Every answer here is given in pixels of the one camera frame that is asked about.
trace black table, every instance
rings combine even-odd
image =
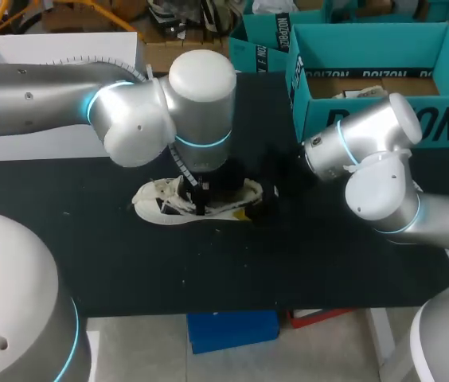
[[[282,75],[239,75],[233,154],[250,170],[296,145]],[[449,194],[449,150],[415,150],[412,173]],[[281,197],[275,227],[140,220],[140,185],[178,176],[169,153],[138,169],[107,158],[0,162],[0,213],[33,230],[89,317],[284,308],[416,306],[449,286],[449,259],[396,246],[346,207],[344,181]]]

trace shoe sole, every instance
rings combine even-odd
[[[193,223],[194,221],[202,220],[241,220],[234,216],[235,212],[239,212],[244,207],[230,209],[228,211],[219,212],[212,216],[198,216],[198,215],[164,215],[159,211],[158,202],[156,201],[155,186],[152,181],[142,185],[136,193],[139,200],[135,203],[136,214],[153,224],[160,225],[179,225]]]

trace floor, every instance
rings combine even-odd
[[[396,340],[415,312],[388,310]],[[185,315],[92,318],[88,330],[100,332],[96,382],[379,381],[363,310],[301,329],[283,323],[275,341],[196,356]]]

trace shoe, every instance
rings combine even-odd
[[[143,185],[132,202],[142,219],[161,225],[185,224],[199,220],[249,220],[245,209],[262,201],[262,186],[250,179],[244,187],[228,195],[226,200],[211,201],[205,206],[205,215],[196,214],[196,205],[183,189],[183,177],[160,179]]]

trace robotic arm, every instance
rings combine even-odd
[[[110,62],[0,64],[0,135],[90,124],[111,159],[141,166],[174,145],[190,171],[228,156],[236,74],[222,55],[181,55],[144,79]],[[0,216],[0,382],[83,382],[88,339],[49,249]]]
[[[322,181],[353,172],[346,202],[388,240],[449,248],[449,196],[422,193],[410,174],[409,149],[421,128],[406,99],[391,94],[303,143]]]
[[[228,156],[235,86],[230,62],[207,50],[150,80],[112,62],[0,64],[0,135],[91,124],[121,166],[142,166],[174,143],[190,171],[209,172]]]

